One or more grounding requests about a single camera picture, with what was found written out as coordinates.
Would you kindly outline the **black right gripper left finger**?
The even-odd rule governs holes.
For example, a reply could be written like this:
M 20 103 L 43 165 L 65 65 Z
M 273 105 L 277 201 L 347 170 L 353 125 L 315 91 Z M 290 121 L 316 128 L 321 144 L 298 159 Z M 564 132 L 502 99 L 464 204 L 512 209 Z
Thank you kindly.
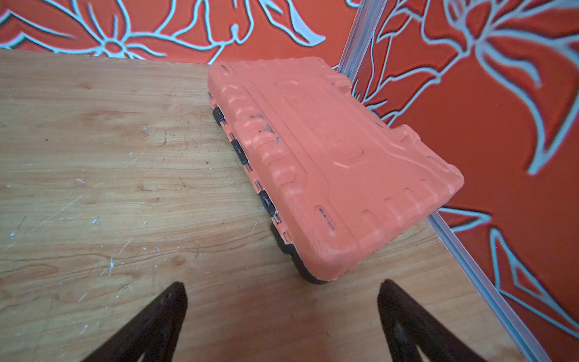
M 172 283 L 85 360 L 172 361 L 187 308 L 184 283 Z

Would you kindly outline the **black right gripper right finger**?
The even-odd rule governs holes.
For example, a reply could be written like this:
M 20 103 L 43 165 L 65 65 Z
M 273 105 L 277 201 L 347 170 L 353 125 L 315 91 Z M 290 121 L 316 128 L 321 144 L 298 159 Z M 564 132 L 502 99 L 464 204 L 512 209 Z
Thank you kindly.
M 378 313 L 393 361 L 483 361 L 403 288 L 381 283 Z

